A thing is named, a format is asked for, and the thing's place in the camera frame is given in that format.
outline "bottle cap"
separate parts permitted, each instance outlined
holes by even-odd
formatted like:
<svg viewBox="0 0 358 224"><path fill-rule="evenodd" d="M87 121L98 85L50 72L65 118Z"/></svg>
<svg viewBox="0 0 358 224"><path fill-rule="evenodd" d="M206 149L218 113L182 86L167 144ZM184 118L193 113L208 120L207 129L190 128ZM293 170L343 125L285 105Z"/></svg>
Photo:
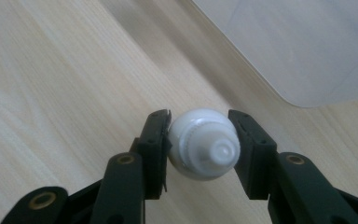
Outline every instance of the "bottle cap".
<svg viewBox="0 0 358 224"><path fill-rule="evenodd" d="M240 142L231 121L211 109L196 109L179 117L169 130L173 166L198 180L228 172L240 156Z"/></svg>

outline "black plastic part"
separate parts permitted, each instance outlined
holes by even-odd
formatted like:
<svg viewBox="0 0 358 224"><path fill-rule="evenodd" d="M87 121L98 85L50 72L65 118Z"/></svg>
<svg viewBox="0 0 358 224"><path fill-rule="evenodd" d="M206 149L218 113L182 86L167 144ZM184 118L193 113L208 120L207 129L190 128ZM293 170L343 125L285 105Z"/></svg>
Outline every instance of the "black plastic part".
<svg viewBox="0 0 358 224"><path fill-rule="evenodd" d="M166 187L167 156L171 143L167 137L171 112L164 109L150 114L141 136L135 139L131 151L142 156L145 174L145 199L159 199Z"/></svg>
<svg viewBox="0 0 358 224"><path fill-rule="evenodd" d="M67 199L68 193L63 188L36 189L14 205L2 224L68 223L69 220L65 217L67 213L64 210Z"/></svg>
<svg viewBox="0 0 358 224"><path fill-rule="evenodd" d="M92 208L100 190L102 180L72 194L69 197L68 207L73 224L86 224L90 222Z"/></svg>
<svg viewBox="0 0 358 224"><path fill-rule="evenodd" d="M236 110L228 111L240 139L241 154L235 171L251 200L269 197L269 167L277 154L277 144L249 115Z"/></svg>
<svg viewBox="0 0 358 224"><path fill-rule="evenodd" d="M275 206L283 203L279 197L288 202L291 211L287 212L293 213L295 223L358 223L358 215L307 157L281 153L272 172L283 195L271 194L271 198Z"/></svg>
<svg viewBox="0 0 358 224"><path fill-rule="evenodd" d="M118 154L107 164L90 223L145 223L144 197L142 157Z"/></svg>

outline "wooden table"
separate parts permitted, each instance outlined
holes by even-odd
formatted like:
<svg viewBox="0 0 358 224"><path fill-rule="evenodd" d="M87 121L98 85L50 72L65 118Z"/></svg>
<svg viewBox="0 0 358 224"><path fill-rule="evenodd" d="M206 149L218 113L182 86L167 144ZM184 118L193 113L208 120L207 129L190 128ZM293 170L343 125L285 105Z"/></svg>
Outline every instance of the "wooden table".
<svg viewBox="0 0 358 224"><path fill-rule="evenodd" d="M191 1L0 1L0 221L33 189L102 178L149 113L196 107L251 114L358 196L358 101L287 104ZM270 222L233 171L196 182L169 165L167 182L147 223Z"/></svg>

